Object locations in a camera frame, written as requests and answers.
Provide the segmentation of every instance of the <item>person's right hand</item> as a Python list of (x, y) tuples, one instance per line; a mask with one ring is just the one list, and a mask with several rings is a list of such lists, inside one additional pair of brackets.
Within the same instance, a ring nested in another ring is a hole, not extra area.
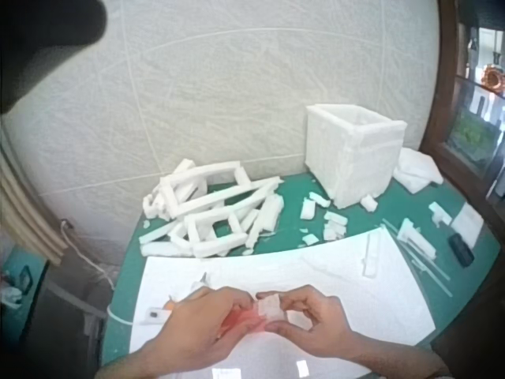
[(312, 286), (260, 292), (256, 297), (274, 294), (279, 294), (282, 310), (303, 312), (312, 321), (312, 328), (307, 331), (287, 321), (274, 321), (265, 325), (267, 332), (287, 338), (316, 357), (348, 359), (356, 353), (359, 335), (351, 330), (339, 298), (324, 296)]

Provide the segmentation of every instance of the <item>paper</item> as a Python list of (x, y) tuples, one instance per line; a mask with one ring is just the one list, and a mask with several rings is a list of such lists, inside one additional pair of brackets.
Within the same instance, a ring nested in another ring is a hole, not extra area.
[[(210, 287), (237, 287), (255, 294), (312, 284), (326, 295), (339, 296), (353, 330), (396, 343), (414, 345), (435, 330), (433, 319), (412, 273), (391, 236), (379, 229), (380, 260), (376, 278), (363, 278), (368, 233), (304, 249), (249, 257), (150, 257), (145, 266), (135, 310), (130, 351), (156, 336), (160, 325), (138, 325), (150, 307), (178, 298), (207, 272)], [(291, 322), (307, 328), (302, 313), (288, 312)], [(310, 377), (360, 377), (369, 372), (336, 358), (316, 358), (280, 336), (260, 332), (246, 336), (230, 356), (212, 368), (180, 373), (177, 378), (212, 378), (212, 373), (239, 370), (241, 379), (293, 378), (305, 361)]]
[(451, 227), (463, 237), (466, 245), (470, 249), (473, 249), (483, 225), (484, 220), (482, 216), (470, 204), (465, 203), (461, 211), (454, 218)]

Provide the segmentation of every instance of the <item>tiled wall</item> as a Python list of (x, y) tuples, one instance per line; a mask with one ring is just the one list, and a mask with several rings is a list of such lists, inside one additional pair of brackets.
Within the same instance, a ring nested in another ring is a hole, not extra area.
[(305, 105), (356, 103), (418, 147), (436, 0), (106, 0), (106, 35), (4, 118), (34, 187), (119, 264), (140, 199), (183, 157), (304, 170)]

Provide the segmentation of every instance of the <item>person's left hand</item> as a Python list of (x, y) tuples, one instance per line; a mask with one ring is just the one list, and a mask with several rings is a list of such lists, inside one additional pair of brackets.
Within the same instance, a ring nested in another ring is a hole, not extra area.
[(193, 371), (225, 359), (235, 345), (262, 320), (249, 319), (221, 336), (222, 324), (232, 310), (250, 310), (253, 298), (235, 288), (217, 291), (203, 287), (175, 305), (156, 338), (141, 349), (153, 376)]

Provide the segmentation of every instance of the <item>wooden frame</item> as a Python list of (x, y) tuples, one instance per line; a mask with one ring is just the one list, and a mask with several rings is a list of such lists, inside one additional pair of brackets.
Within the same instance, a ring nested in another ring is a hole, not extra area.
[(443, 175), (463, 193), (467, 201), (484, 217), (495, 236), (505, 245), (505, 222), (486, 196), (490, 178), (480, 178), (446, 146), (457, 107), (456, 75), (462, 51), (458, 38), (458, 0), (439, 0), (440, 57), (432, 111), (421, 143), (421, 151), (433, 157)]

